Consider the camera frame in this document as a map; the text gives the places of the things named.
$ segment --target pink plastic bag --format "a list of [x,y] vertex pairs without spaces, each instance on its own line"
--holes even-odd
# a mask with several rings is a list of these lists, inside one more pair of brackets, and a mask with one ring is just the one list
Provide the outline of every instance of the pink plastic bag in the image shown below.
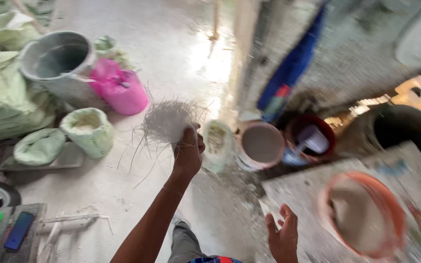
[[118,113],[133,115],[141,112],[149,103],[136,73],[121,70],[113,60],[100,58],[90,78],[93,82],[89,84],[97,95]]

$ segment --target smartphone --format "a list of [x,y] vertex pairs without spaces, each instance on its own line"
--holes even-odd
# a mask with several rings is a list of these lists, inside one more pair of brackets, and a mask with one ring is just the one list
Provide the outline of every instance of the smartphone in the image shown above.
[[30,225],[32,225],[34,217],[34,214],[27,212],[21,212],[19,214],[6,243],[4,243],[4,248],[12,251],[18,251],[20,249],[20,246],[30,229]]

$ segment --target dusty floor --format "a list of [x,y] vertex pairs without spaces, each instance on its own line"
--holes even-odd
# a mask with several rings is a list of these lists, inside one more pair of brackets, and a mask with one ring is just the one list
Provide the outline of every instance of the dusty floor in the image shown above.
[[[155,101],[195,100],[209,106],[206,120],[229,114],[234,91],[228,88],[232,63],[232,1],[221,1],[220,38],[209,56],[213,0],[58,0],[54,30],[67,29],[90,39],[109,35],[129,54]],[[132,161],[141,139],[132,129],[144,113],[108,114],[115,143],[101,160],[85,160],[79,169],[20,172],[9,175],[24,204],[48,204],[47,217],[98,212],[106,220],[65,223],[54,262],[108,262],[142,217],[171,171],[170,151],[153,167],[155,149]],[[143,178],[149,176],[135,189]],[[237,167],[221,175],[199,172],[179,206],[206,254],[246,262],[267,262],[264,217],[257,206],[254,175]],[[51,226],[46,225],[49,233]],[[171,228],[156,262],[170,255]]]

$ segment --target plaid shirt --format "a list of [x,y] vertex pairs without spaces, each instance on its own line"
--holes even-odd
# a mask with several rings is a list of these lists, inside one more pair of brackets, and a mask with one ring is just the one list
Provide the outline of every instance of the plaid shirt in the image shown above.
[[193,259],[188,263],[242,263],[236,259],[229,258],[226,256],[218,256],[218,257],[202,257]]

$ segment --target gray pants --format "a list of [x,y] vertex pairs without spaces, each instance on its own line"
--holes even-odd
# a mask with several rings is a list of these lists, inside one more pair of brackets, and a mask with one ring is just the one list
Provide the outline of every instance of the gray pants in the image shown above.
[[207,257],[202,253],[196,236],[185,222],[173,229],[172,254],[168,263],[187,263],[193,259]]

